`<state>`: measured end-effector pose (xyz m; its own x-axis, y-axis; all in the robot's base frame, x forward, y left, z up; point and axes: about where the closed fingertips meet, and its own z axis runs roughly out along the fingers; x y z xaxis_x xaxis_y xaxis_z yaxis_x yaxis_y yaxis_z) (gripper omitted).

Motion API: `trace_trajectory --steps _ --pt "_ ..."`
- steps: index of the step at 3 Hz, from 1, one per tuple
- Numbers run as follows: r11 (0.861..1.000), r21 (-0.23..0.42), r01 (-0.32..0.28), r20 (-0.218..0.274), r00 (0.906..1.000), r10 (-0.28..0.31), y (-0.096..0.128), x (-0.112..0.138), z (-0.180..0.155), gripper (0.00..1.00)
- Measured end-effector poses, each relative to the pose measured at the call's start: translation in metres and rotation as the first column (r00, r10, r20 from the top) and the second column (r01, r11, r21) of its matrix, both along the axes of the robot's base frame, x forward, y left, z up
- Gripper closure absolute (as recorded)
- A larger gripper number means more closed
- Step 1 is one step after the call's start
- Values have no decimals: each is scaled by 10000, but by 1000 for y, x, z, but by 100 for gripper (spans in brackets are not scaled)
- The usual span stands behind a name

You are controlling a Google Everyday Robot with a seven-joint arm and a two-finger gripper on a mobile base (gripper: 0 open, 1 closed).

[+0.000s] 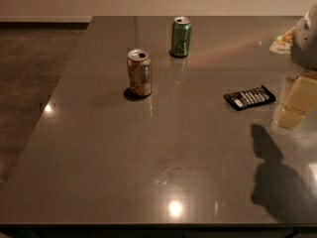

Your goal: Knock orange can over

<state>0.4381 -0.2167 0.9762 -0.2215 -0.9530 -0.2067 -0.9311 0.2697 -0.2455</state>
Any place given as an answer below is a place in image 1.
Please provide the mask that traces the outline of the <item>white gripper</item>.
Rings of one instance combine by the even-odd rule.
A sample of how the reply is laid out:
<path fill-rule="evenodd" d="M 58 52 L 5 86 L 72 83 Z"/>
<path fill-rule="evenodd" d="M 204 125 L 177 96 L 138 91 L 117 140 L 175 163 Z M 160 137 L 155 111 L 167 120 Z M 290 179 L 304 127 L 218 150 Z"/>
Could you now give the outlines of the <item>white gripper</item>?
<path fill-rule="evenodd" d="M 317 3 L 297 22 L 292 37 L 291 59 L 307 69 L 291 85 L 274 124 L 292 130 L 317 107 Z"/>

